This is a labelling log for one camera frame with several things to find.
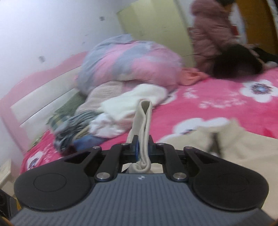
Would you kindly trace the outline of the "cream fleece garment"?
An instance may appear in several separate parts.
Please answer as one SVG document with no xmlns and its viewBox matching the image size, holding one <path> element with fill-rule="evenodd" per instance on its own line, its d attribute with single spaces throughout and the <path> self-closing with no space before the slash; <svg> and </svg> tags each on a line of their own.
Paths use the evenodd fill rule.
<svg viewBox="0 0 278 226">
<path fill-rule="evenodd" d="M 141 101 L 150 101 L 153 106 L 156 106 L 167 96 L 166 88 L 152 84 L 140 84 L 131 91 L 102 102 L 99 110 L 109 115 L 114 121 L 123 122 L 134 117 Z"/>
</svg>

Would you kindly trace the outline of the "white pale pink garment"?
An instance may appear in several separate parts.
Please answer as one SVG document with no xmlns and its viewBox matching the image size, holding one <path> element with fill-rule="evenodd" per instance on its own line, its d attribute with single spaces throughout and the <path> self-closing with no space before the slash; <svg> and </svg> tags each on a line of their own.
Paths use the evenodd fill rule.
<svg viewBox="0 0 278 226">
<path fill-rule="evenodd" d="M 115 138 L 125 133 L 132 126 L 132 121 L 114 120 L 110 115 L 102 113 L 89 123 L 89 133 L 99 138 Z"/>
</svg>

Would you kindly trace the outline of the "pink checkered knit blanket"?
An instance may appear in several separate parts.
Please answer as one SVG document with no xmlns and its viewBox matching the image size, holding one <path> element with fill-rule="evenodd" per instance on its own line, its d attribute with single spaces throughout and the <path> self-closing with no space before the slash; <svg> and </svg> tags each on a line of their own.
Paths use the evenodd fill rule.
<svg viewBox="0 0 278 226">
<path fill-rule="evenodd" d="M 131 91 L 135 88 L 139 82 L 136 81 L 127 81 L 127 82 L 116 82 L 111 81 L 104 83 L 92 90 L 86 101 L 81 104 L 75 111 L 75 115 L 84 112 L 84 111 L 96 111 L 101 106 L 101 103 L 117 97 L 127 91 Z"/>
</svg>

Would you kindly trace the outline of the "yellow-green wardrobe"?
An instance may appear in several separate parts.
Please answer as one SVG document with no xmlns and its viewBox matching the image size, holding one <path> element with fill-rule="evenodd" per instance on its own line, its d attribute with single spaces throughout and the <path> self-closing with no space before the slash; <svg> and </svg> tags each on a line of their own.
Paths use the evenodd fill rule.
<svg viewBox="0 0 278 226">
<path fill-rule="evenodd" d="M 134 39 L 164 45 L 179 54 L 186 67 L 195 66 L 189 30 L 177 1 L 135 1 L 117 17 Z"/>
</svg>

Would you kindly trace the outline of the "pink floral bed blanket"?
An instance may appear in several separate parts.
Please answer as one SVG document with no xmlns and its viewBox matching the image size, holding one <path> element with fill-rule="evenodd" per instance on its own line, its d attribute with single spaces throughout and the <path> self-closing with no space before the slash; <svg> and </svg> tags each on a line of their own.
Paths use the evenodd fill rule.
<svg viewBox="0 0 278 226">
<path fill-rule="evenodd" d="M 246 82 L 206 79 L 189 87 L 179 87 L 168 92 L 167 98 L 153 107 L 150 134 L 157 142 L 171 135 L 179 123 L 192 118 L 204 121 L 235 119 L 247 132 L 277 139 L 277 69 Z M 100 146 L 108 148 L 124 141 L 129 130 L 115 138 L 107 138 Z M 91 135 L 89 126 L 78 133 L 75 140 L 86 135 Z M 53 145 L 54 139 L 49 128 L 25 155 L 21 172 L 76 151 L 72 143 L 67 152 L 61 154 Z"/>
</svg>

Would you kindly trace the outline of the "pink grey rolled duvet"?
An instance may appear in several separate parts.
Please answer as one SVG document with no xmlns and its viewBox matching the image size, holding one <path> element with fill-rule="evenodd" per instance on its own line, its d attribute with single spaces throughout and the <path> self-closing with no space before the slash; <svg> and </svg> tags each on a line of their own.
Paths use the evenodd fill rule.
<svg viewBox="0 0 278 226">
<path fill-rule="evenodd" d="M 149 83 L 176 89 L 182 58 L 153 41 L 137 41 L 130 34 L 108 38 L 89 51 L 76 78 L 76 87 L 88 95 L 107 82 Z"/>
</svg>

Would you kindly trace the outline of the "olive green fuzzy cushion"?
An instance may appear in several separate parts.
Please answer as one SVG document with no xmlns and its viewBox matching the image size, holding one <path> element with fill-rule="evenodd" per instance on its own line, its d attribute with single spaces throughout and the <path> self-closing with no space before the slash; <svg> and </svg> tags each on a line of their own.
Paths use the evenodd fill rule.
<svg viewBox="0 0 278 226">
<path fill-rule="evenodd" d="M 64 105 L 57 109 L 54 114 L 63 114 L 67 116 L 73 116 L 77 108 L 84 104 L 86 101 L 86 96 L 77 92 L 74 94 Z"/>
</svg>

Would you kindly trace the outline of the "white padded headboard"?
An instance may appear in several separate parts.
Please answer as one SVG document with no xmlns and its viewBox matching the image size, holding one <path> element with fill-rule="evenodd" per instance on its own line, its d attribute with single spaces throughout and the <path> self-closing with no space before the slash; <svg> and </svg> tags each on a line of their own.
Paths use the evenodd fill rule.
<svg viewBox="0 0 278 226">
<path fill-rule="evenodd" d="M 25 77 L 1 99 L 1 119 L 25 154 L 47 129 L 47 121 L 78 90 L 75 79 L 86 52 L 73 55 L 55 68 Z"/>
</svg>

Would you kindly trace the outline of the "plaid pillow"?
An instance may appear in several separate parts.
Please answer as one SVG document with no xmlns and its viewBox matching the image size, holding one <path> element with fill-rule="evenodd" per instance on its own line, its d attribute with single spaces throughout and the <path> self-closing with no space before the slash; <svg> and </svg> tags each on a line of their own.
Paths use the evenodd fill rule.
<svg viewBox="0 0 278 226">
<path fill-rule="evenodd" d="M 47 125 L 49 126 L 50 130 L 53 132 L 55 131 L 62 123 L 67 121 L 70 117 L 65 114 L 54 114 L 52 117 L 49 118 Z"/>
</svg>

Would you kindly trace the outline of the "blue denim jeans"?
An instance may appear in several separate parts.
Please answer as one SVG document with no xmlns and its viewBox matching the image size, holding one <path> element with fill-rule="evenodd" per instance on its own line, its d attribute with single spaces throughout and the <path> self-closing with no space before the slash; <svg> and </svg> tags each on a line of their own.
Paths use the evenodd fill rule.
<svg viewBox="0 0 278 226">
<path fill-rule="evenodd" d="M 85 149 L 92 148 L 93 146 L 99 146 L 105 141 L 107 141 L 107 138 L 99 138 L 93 135 L 86 135 L 75 140 L 73 142 L 73 147 L 76 152 L 80 152 Z"/>
</svg>

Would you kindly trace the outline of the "person in mauve puffer coat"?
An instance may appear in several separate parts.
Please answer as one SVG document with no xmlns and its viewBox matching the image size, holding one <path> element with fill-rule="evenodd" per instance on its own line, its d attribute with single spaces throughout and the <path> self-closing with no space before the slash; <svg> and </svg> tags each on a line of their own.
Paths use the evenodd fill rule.
<svg viewBox="0 0 278 226">
<path fill-rule="evenodd" d="M 277 67 L 277 56 L 255 45 L 241 44 L 230 14 L 236 1 L 193 1 L 190 31 L 198 70 L 217 79 L 237 79 Z"/>
</svg>

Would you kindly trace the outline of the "salmon orange cloth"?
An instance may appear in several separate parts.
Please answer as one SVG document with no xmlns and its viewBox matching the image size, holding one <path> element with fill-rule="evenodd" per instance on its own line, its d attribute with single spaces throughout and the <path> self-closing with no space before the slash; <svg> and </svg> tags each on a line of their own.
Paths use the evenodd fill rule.
<svg viewBox="0 0 278 226">
<path fill-rule="evenodd" d="M 196 68 L 183 68 L 179 76 L 179 84 L 182 86 L 192 86 L 202 80 L 206 80 L 208 77 L 209 75 Z"/>
</svg>

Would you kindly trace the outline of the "beige zip-up jacket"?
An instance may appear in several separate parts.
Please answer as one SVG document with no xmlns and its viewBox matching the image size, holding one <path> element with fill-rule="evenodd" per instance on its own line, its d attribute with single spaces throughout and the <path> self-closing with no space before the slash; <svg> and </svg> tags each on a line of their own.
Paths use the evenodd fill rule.
<svg viewBox="0 0 278 226">
<path fill-rule="evenodd" d="M 160 141 L 178 150 L 192 146 L 260 173 L 269 184 L 263 210 L 277 218 L 277 139 L 247 132 L 235 119 L 192 118 Z"/>
</svg>

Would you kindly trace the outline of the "brown wooden door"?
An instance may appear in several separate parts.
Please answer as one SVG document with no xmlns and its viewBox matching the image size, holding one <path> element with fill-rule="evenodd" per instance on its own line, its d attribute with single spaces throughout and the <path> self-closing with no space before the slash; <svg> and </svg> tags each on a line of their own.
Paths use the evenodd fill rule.
<svg viewBox="0 0 278 226">
<path fill-rule="evenodd" d="M 247 42 L 276 55 L 277 33 L 267 1 L 238 0 L 236 3 L 244 21 Z"/>
</svg>

